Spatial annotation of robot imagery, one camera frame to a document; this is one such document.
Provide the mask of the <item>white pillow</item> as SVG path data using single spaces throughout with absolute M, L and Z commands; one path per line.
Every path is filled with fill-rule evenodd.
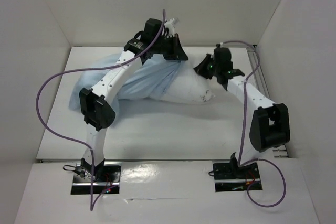
M 203 104 L 215 98 L 208 81 L 198 75 L 188 61 L 178 64 L 172 80 L 155 98 L 159 101 L 181 104 Z

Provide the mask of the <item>light blue pillowcase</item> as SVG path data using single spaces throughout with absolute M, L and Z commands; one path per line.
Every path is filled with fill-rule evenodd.
M 166 61 L 162 55 L 154 55 L 128 79 L 111 103 L 112 108 L 119 112 L 120 100 L 153 99 L 164 100 L 164 95 L 185 62 Z M 80 111 L 79 92 L 82 88 L 90 89 L 107 73 L 107 70 L 84 71 L 77 80 L 69 100 L 68 108 Z

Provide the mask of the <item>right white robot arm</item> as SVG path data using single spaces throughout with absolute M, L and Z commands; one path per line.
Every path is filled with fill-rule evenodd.
M 247 172 L 247 166 L 269 149 L 290 141 L 288 108 L 264 96 L 249 82 L 252 75 L 235 69 L 228 48 L 218 44 L 194 68 L 200 76 L 217 82 L 243 104 L 243 127 L 239 150 L 230 158 L 229 172 L 235 178 Z

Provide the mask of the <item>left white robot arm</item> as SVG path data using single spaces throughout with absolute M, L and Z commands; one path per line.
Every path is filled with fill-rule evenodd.
M 106 132 L 116 118 L 111 103 L 125 82 L 154 54 L 162 55 L 167 61 L 188 60 L 175 33 L 176 23 L 175 18 L 163 21 L 148 19 L 144 29 L 126 43 L 116 66 L 90 89 L 83 88 L 79 92 L 81 113 L 87 124 L 88 144 L 81 167 L 91 181 L 96 182 L 103 177 Z

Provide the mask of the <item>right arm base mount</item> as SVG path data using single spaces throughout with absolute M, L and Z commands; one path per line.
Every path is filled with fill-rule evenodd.
M 214 161 L 208 175 L 214 179 L 215 191 L 234 192 L 262 190 L 259 168 L 252 163 L 245 168 L 234 168 L 230 161 Z

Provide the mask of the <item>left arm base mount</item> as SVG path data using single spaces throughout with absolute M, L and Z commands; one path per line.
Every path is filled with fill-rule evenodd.
M 91 175 L 79 163 L 64 165 L 63 170 L 73 173 L 71 195 L 90 195 Z M 93 179 L 93 194 L 119 194 L 121 163 L 105 162 L 100 174 Z

